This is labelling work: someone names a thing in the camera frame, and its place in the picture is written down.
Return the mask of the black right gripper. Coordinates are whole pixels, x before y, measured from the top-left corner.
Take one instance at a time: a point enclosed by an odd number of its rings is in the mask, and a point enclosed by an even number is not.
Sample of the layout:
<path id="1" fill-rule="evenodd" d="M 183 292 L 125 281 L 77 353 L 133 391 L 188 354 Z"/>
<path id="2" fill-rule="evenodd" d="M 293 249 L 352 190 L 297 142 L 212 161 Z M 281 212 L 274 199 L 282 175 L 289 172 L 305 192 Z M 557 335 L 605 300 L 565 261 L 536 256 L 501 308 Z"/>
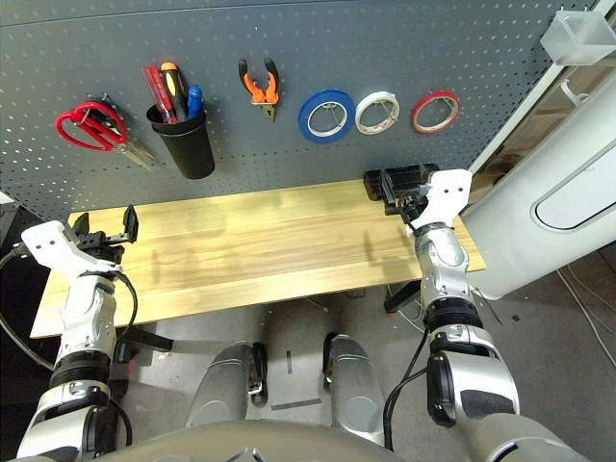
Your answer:
<path id="1" fill-rule="evenodd" d="M 380 184 L 386 216 L 419 216 L 427 207 L 427 185 L 418 184 L 409 187 L 396 198 L 394 185 L 386 169 L 380 170 Z"/>

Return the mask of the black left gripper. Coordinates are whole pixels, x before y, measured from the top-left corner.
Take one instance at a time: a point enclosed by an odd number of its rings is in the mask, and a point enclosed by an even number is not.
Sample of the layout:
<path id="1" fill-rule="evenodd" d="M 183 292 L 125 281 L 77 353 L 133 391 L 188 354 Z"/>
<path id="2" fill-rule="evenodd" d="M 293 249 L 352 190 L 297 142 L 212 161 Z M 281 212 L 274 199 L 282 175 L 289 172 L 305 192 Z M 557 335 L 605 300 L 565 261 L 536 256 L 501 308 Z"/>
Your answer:
<path id="1" fill-rule="evenodd" d="M 80 250 L 96 259 L 120 264 L 125 251 L 122 244 L 134 243 L 139 234 L 139 219 L 132 204 L 124 211 L 123 225 L 121 234 L 107 236 L 103 231 L 90 234 L 90 214 L 85 212 L 74 221 L 72 230 L 79 239 Z"/>

